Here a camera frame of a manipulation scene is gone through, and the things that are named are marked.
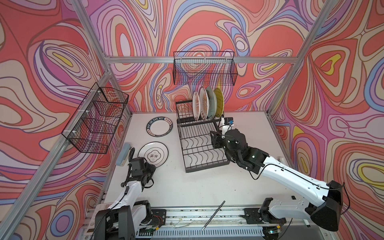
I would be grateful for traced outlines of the pale green flower plate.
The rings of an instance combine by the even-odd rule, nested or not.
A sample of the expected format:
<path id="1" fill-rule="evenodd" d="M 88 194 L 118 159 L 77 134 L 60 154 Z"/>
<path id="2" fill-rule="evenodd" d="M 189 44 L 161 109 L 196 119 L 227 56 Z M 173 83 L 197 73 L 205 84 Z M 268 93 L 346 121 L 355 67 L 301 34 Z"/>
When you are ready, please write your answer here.
<path id="1" fill-rule="evenodd" d="M 210 86 L 206 88 L 206 91 L 209 98 L 209 109 L 207 117 L 209 119 L 214 119 L 217 110 L 217 97 L 214 90 Z"/>

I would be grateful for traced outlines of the yellow striped plate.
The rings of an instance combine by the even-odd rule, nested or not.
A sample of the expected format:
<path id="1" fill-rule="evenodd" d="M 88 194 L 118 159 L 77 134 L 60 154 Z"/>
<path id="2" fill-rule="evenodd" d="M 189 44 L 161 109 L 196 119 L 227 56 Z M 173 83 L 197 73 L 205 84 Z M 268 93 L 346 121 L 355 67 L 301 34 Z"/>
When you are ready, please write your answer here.
<path id="1" fill-rule="evenodd" d="M 221 89 L 219 88 L 216 88 L 214 90 L 214 93 L 217 98 L 217 110 L 216 110 L 215 116 L 217 118 L 220 118 L 224 113 L 224 107 L 225 107 L 224 95 Z"/>

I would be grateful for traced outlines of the white plate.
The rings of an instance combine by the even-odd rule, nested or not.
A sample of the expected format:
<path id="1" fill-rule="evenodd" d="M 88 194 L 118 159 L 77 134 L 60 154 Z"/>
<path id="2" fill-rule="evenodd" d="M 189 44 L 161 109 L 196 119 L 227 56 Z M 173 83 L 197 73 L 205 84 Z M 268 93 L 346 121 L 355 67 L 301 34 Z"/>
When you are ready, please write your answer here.
<path id="1" fill-rule="evenodd" d="M 138 157 L 145 158 L 151 165 L 156 168 L 162 166 L 168 159 L 168 147 L 160 142 L 151 142 L 144 145 L 138 153 Z"/>

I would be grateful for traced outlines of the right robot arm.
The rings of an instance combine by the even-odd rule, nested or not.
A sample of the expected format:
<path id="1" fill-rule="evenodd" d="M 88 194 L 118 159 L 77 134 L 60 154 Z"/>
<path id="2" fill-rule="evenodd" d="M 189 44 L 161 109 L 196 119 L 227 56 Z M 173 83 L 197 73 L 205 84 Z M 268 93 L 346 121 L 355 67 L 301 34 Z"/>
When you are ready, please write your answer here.
<path id="1" fill-rule="evenodd" d="M 297 199 L 289 201 L 265 199 L 260 209 L 265 221 L 269 217 L 311 220 L 320 228 L 338 231 L 343 207 L 343 184 L 316 180 L 284 165 L 270 154 L 250 147 L 245 135 L 237 129 L 224 134 L 211 131 L 210 136 L 213 148 L 223 149 L 227 159 L 238 167 L 258 177 L 270 178 L 299 194 Z"/>

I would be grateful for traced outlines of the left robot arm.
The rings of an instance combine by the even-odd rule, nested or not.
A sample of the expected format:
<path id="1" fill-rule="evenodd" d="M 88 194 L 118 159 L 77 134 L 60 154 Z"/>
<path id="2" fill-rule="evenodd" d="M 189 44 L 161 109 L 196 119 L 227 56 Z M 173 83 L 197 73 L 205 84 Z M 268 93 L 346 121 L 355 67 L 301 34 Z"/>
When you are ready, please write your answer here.
<path id="1" fill-rule="evenodd" d="M 106 210 L 95 216 L 92 240 L 134 240 L 140 224 L 152 221 L 153 214 L 149 201 L 138 201 L 146 185 L 153 182 L 156 166 L 145 158 L 130 160 L 126 181 L 121 184 L 123 191 Z"/>

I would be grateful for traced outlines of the black rimmed lettered plate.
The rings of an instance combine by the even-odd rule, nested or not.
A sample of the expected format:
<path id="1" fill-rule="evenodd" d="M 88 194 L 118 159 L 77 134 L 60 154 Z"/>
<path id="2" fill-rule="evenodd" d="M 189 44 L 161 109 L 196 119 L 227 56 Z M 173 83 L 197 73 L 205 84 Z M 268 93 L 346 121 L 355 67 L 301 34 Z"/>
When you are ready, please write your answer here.
<path id="1" fill-rule="evenodd" d="M 147 123 L 146 132 L 152 137 L 160 138 L 168 135 L 173 126 L 172 120 L 168 117 L 155 117 Z"/>

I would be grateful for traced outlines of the orange sunburst plate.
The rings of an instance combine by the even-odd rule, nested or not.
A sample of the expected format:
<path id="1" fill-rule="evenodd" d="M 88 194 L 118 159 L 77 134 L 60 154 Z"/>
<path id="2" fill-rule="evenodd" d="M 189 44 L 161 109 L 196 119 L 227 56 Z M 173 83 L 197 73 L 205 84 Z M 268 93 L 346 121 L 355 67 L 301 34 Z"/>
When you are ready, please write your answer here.
<path id="1" fill-rule="evenodd" d="M 194 119 L 195 121 L 198 121 L 200 118 L 200 98 L 199 93 L 197 91 L 194 91 L 193 93 L 192 107 Z"/>
<path id="2" fill-rule="evenodd" d="M 206 120 L 208 117 L 209 111 L 209 97 L 207 90 L 204 87 L 201 87 L 199 90 L 199 101 L 200 101 L 200 116 L 202 120 Z"/>

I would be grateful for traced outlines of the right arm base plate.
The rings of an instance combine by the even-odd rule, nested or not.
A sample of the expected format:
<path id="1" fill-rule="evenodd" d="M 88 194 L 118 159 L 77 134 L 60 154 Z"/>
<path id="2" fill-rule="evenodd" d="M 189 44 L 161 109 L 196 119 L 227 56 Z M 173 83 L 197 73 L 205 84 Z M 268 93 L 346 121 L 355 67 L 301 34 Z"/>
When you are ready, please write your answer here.
<path id="1" fill-rule="evenodd" d="M 246 220 L 247 224 L 278 224 L 284 225 L 287 223 L 286 218 L 278 219 L 267 210 L 259 208 L 245 208 L 244 214 L 241 215 Z"/>

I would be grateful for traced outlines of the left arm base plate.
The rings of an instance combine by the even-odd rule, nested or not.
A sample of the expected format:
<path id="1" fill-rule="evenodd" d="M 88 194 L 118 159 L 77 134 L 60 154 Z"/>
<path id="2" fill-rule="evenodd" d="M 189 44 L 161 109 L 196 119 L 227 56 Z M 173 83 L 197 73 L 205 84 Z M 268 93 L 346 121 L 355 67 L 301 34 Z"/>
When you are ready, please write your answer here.
<path id="1" fill-rule="evenodd" d="M 160 228 L 161 226 L 166 224 L 166 216 L 167 216 L 167 210 L 165 209 L 152 210 L 151 220 L 142 225 L 151 227 L 151 228 L 155 228 L 155 227 Z"/>

